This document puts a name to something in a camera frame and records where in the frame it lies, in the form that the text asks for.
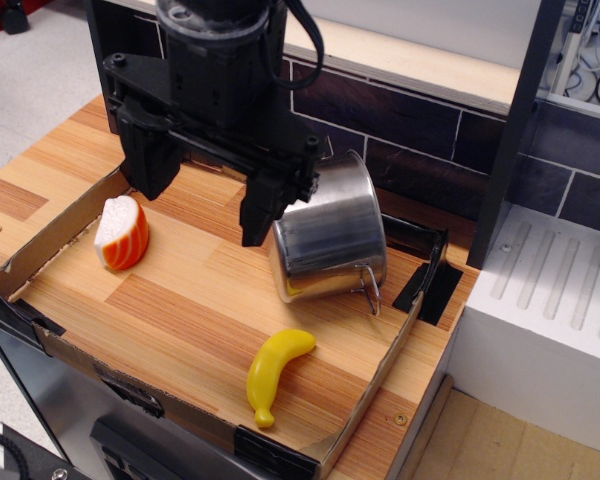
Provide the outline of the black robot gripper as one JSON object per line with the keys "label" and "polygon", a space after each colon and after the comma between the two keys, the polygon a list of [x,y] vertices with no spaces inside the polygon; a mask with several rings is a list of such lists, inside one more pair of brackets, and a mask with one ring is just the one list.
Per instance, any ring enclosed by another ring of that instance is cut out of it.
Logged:
{"label": "black robot gripper", "polygon": [[282,77],[286,21],[294,17],[318,56],[321,32],[299,1],[160,1],[164,58],[116,52],[103,67],[125,155],[121,171],[157,199],[199,149],[246,177],[242,246],[261,246],[274,221],[317,184],[322,142],[281,101],[318,72]]}

